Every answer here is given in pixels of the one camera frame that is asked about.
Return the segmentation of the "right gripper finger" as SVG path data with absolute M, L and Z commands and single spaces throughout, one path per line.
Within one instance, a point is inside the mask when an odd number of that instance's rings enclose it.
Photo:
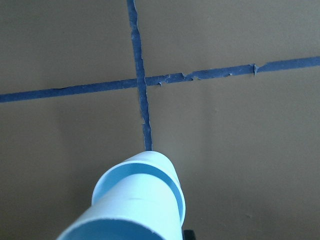
M 183 240 L 196 240 L 196 234 L 192 229 L 185 229 L 183 231 Z

